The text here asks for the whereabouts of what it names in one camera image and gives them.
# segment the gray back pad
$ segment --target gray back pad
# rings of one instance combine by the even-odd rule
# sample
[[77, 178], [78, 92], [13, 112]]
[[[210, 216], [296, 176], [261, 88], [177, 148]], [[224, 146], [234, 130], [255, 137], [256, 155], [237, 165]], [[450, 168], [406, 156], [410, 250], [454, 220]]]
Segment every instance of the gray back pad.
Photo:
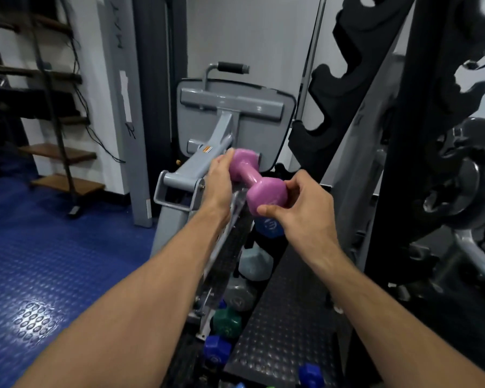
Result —
[[[181, 89], [183, 88], [201, 90], [203, 83], [199, 79], [184, 79], [178, 84], [176, 107], [179, 146], [181, 152], [189, 157], [191, 156], [187, 153], [189, 139], [207, 142], [216, 127], [218, 115], [215, 109], [200, 109], [197, 105], [183, 104], [181, 101]], [[259, 171], [270, 170], [275, 165], [280, 149], [282, 149], [295, 110], [295, 98], [274, 89], [227, 80], [209, 80], [207, 90], [219, 95], [283, 103], [280, 120], [269, 120], [244, 114], [241, 114], [239, 119], [239, 130], [234, 147], [247, 148], [259, 153], [261, 155]]]

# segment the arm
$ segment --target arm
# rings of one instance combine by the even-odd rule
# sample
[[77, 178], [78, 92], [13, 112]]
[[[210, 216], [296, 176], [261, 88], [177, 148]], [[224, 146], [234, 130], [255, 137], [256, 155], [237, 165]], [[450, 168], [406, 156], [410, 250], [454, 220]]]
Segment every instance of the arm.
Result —
[[341, 251], [334, 203], [304, 170], [286, 182], [291, 208], [260, 206], [330, 290], [389, 387], [485, 387], [485, 372], [362, 274]]
[[229, 150], [210, 166], [198, 213], [35, 360], [16, 388], [160, 386], [217, 237], [230, 217]]

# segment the hand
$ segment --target hand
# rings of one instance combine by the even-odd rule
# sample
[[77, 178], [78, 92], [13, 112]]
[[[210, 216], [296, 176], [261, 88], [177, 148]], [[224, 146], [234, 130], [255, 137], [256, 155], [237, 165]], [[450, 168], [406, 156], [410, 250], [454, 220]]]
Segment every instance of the hand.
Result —
[[228, 168], [234, 157], [234, 149], [220, 155], [210, 163], [210, 169], [205, 177], [205, 192], [200, 210], [220, 215], [222, 225], [230, 220], [230, 202], [232, 201], [232, 181]]
[[285, 184], [290, 208], [261, 205], [257, 212], [280, 222], [287, 240], [316, 272], [320, 259], [334, 252], [343, 254], [336, 234], [334, 201], [305, 170], [298, 171]]

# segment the forearm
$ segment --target forearm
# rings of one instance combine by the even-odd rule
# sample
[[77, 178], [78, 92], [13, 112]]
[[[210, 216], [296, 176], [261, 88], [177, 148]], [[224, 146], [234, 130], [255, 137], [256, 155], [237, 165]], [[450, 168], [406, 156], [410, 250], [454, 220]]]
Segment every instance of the forearm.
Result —
[[160, 253], [64, 330], [17, 387], [159, 386], [221, 219], [200, 210]]
[[362, 274], [338, 247], [315, 268], [389, 387], [483, 386], [485, 372]]

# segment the electrical cable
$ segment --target electrical cable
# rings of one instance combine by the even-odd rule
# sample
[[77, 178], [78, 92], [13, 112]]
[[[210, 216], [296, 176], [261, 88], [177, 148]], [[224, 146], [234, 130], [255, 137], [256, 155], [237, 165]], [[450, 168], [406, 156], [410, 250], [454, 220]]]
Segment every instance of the electrical cable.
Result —
[[[60, 0], [60, 1], [61, 1], [61, 4], [63, 5], [63, 9], [65, 11], [65, 18], [67, 20], [67, 24], [70, 25], [70, 17], [68, 15], [68, 10], [67, 10], [66, 4], [64, 4], [65, 0]], [[77, 74], [81, 70], [81, 65], [79, 63], [79, 58], [78, 58], [78, 52], [75, 48], [75, 42], [77, 42], [79, 44], [79, 42], [72, 36], [70, 38], [70, 45], [67, 43], [67, 46], [69, 46], [72, 49], [72, 52], [74, 54], [74, 65], [73, 65], [73, 68], [72, 68], [73, 74]], [[88, 102], [86, 101], [85, 97], [83, 96], [81, 90], [79, 90], [78, 85], [76, 83], [73, 83], [72, 85], [74, 87], [75, 93], [78, 96], [79, 102], [84, 107], [84, 110], [86, 112], [86, 118], [88, 118], [88, 120], [90, 120], [90, 110], [88, 108]], [[104, 146], [104, 143], [102, 142], [102, 140], [99, 138], [99, 136], [97, 136], [97, 133], [95, 132], [95, 130], [93, 130], [93, 128], [91, 128], [90, 125], [88, 125], [88, 124], [85, 125], [85, 128], [86, 128], [86, 132], [88, 132], [88, 136], [90, 136], [90, 139], [92, 139], [104, 151], [106, 151], [106, 153], [108, 155], [110, 155], [115, 162], [117, 162], [117, 163], [125, 163], [126, 162], [125, 160], [117, 158], [110, 151], [108, 151], [108, 149]]]

